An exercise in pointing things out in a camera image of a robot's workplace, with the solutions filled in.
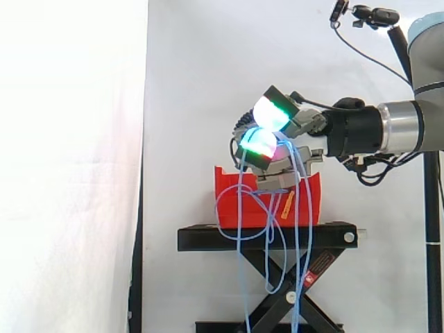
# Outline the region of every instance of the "green led light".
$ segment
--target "green led light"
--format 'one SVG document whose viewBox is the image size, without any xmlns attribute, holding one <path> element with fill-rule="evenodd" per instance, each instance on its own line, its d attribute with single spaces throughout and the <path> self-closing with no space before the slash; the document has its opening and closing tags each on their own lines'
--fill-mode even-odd
<svg viewBox="0 0 444 333">
<path fill-rule="evenodd" d="M 272 158 L 275 155 L 278 140 L 272 132 L 263 128 L 251 128 L 241 140 L 241 147 L 259 155 Z"/>
<path fill-rule="evenodd" d="M 253 108 L 253 116 L 259 127 L 270 132 L 277 132 L 288 124 L 289 116 L 271 103 L 265 96 L 261 97 Z"/>
</svg>

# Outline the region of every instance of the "white wall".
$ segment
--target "white wall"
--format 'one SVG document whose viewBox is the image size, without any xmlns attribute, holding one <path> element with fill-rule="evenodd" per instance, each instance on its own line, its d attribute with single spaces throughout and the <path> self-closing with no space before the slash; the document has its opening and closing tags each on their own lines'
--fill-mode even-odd
<svg viewBox="0 0 444 333">
<path fill-rule="evenodd" d="M 402 81 L 340 43 L 328 22 L 333 3 L 150 2 L 145 332 L 192 333 L 194 321 L 242 320 L 235 254 L 178 253 L 176 230 L 214 222 L 213 166 L 233 171 L 232 127 L 269 85 L 324 103 L 344 96 L 374 104 L 411 98 Z M 442 10 L 432 0 L 366 4 L 399 10 L 405 27 Z M 353 29 L 351 21 L 344 19 L 341 31 L 354 45 L 402 71 L 387 36 Z M 336 160 L 325 161 L 322 221 L 368 230 L 359 249 L 347 250 L 309 292 L 347 332 L 425 331 L 421 173 L 418 159 L 367 188 Z M 264 285 L 247 269 L 253 308 Z"/>
<path fill-rule="evenodd" d="M 147 0 L 0 1 L 0 332 L 124 333 Z"/>
</svg>

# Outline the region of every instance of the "tangled blue cable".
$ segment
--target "tangled blue cable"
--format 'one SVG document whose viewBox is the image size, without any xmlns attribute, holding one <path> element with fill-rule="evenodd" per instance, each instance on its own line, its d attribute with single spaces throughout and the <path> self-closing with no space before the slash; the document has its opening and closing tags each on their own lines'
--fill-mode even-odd
<svg viewBox="0 0 444 333">
<path fill-rule="evenodd" d="M 312 247 L 312 243 L 313 243 L 313 230 L 312 230 L 313 207 L 312 207 L 311 192 L 310 192 L 310 188 L 309 188 L 307 173 L 305 171 L 304 164 L 303 164 L 303 161 L 299 155 L 299 152 L 297 151 L 297 149 L 293 146 L 293 144 L 290 141 L 283 141 L 283 142 L 280 142 L 279 144 L 285 144 L 287 146 L 287 148 L 289 149 L 291 162 L 293 163 L 293 168 L 295 170 L 294 174 L 295 174 L 295 184 L 296 184 L 296 195 L 295 195 L 295 228 L 294 229 L 295 229 L 295 243 L 296 243 L 295 244 L 295 248 L 296 248 L 296 283 L 295 283 L 295 285 L 296 285 L 296 301 L 295 301 L 295 306 L 293 308 L 293 315 L 292 315 L 292 319 L 291 319 L 291 331 L 293 333 L 296 333 L 298 331 L 298 326 L 299 326 L 300 297 L 302 295 L 304 277 L 308 271 L 309 259 L 311 256 L 311 247 Z M 309 202 L 309 226 L 310 226 L 309 241 L 308 241 L 306 260 L 305 260 L 304 268 L 302 270 L 302 277 L 300 274 L 300 246 L 299 246 L 299 232 L 298 232 L 298 216 L 299 216 L 298 212 L 299 212 L 299 199 L 300 199 L 299 198 L 299 179 L 298 179 L 298 172 L 296 171 L 297 164 L 296 164 L 295 155 L 297 156 L 300 170 L 302 170 L 302 176 L 305 179 L 305 185 L 307 188 L 307 196 L 308 196 L 308 202 Z M 265 289 L 266 289 L 267 293 L 269 293 L 269 294 L 277 293 L 281 289 L 282 284 L 285 279 L 285 273 L 286 273 L 286 267 L 287 267 L 287 243 L 285 241 L 285 237 L 282 232 L 282 229 L 281 229 L 279 223 L 276 221 L 275 215 L 279 209 L 279 204 L 280 204 L 280 201 L 282 198 L 282 194 L 287 193 L 287 191 L 286 190 L 253 191 L 253 189 L 251 187 L 244 185 L 242 183 L 242 180 L 243 180 L 243 176 L 244 176 L 245 158 L 246 158 L 246 151 L 244 151 L 242 158 L 241 158 L 238 183 L 236 185 L 228 187 L 227 189 L 224 189 L 219 194 L 219 196 L 216 200 L 215 212 L 216 212 L 216 217 L 217 217 L 217 221 L 218 221 L 217 228 L 219 229 L 219 232 L 225 238 L 236 241 L 237 261 L 238 261 L 238 266 L 239 266 L 239 269 L 238 269 L 239 282 L 240 282 L 240 287 L 241 287 L 241 293 L 244 297 L 244 312 L 245 312 L 246 329 L 247 329 L 247 333 L 251 333 L 250 320 L 248 317 L 248 300 L 247 300 L 247 296 L 246 296 L 247 295 L 246 278 L 245 278 L 244 266 L 242 265 L 242 260 L 241 260 L 241 242 L 248 241 L 251 239 L 256 239 L 256 238 L 262 236 L 263 234 L 266 235 L 265 236 L 265 239 L 266 239 L 266 241 L 265 241 L 265 258 L 266 258 L 266 262 L 265 262 L 265 274 L 266 274 Z M 219 223 L 219 214 L 217 211 L 217 207 L 218 207 L 221 197 L 225 193 L 227 193 L 228 191 L 230 191 L 234 188 L 237 188 L 237 236 L 236 237 L 232 237 L 232 236 L 226 234 L 222 230 L 220 223 Z M 242 234 L 241 234 L 241 231 L 242 231 L 242 194 L 248 194 L 253 199 L 255 199 L 257 204 L 267 213 L 267 220 L 266 220 L 265 228 L 263 230 L 261 230 L 260 232 L 258 232 L 257 234 L 254 234 L 253 236 L 249 236 L 249 237 L 242 237 Z M 261 195 L 261 194 L 270 194 L 271 195 L 269 207 L 265 206 L 264 202 L 259 198 L 259 195 Z M 276 204 L 274 205 L 276 194 L 278 194 L 278 198 L 277 198 Z M 274 290 L 270 290 L 269 286 L 271 284 L 269 282 L 268 253 L 269 253 L 269 246 L 271 243 L 274 242 L 274 239 L 275 239 L 275 233 L 274 233 L 273 226 L 275 226 L 277 228 L 277 230 L 280 233 L 281 239 L 282 239 L 282 244 L 283 244 L 283 249 L 284 249 L 284 267 L 282 268 L 282 274 L 281 274 L 279 284 L 276 286 L 276 288 L 274 288 Z"/>
</svg>

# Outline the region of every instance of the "black pole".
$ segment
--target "black pole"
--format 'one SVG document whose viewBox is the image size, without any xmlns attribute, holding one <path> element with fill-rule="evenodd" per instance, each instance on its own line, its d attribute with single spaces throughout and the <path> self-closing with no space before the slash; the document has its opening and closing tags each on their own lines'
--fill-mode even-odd
<svg viewBox="0 0 444 333">
<path fill-rule="evenodd" d="M 407 41 L 399 26 L 388 31 L 407 79 L 412 84 Z M 424 153 L 425 243 L 427 265 L 427 311 L 429 333 L 443 333 L 441 236 L 439 203 L 439 152 Z"/>
<path fill-rule="evenodd" d="M 137 214 L 137 231 L 133 249 L 133 278 L 128 300 L 130 333 L 142 333 L 142 280 L 143 280 L 143 239 L 144 239 L 144 167 L 140 168 L 139 209 Z"/>
</svg>

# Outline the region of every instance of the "red plastic bin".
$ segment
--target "red plastic bin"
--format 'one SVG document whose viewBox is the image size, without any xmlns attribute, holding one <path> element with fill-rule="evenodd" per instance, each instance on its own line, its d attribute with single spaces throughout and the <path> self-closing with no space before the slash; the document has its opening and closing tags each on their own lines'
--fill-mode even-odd
<svg viewBox="0 0 444 333">
<path fill-rule="evenodd" d="M 236 185 L 239 181 L 239 174 L 225 173 L 223 169 L 216 166 L 214 169 L 214 193 L 216 199 L 219 194 L 228 187 Z M 256 176 L 252 173 L 243 175 L 242 183 L 251 187 L 253 191 L 257 190 Z M 319 211 L 321 208 L 321 177 L 319 173 L 309 178 L 309 186 L 311 189 L 311 199 L 313 201 L 313 225 L 318 224 Z M 300 202 L 299 202 L 299 225 L 309 225 L 308 197 L 306 192 L 305 181 L 299 184 Z M 283 194 L 276 213 L 276 220 L 281 227 L 294 226 L 294 189 L 290 188 L 289 193 Z M 265 206 L 270 205 L 270 194 L 262 194 L 259 196 Z M 219 223 L 223 229 L 237 228 L 237 188 L 228 190 L 222 195 L 217 207 L 219 215 Z M 266 226 L 266 212 L 257 204 L 248 194 L 242 194 L 242 227 L 243 228 L 264 228 Z"/>
</svg>

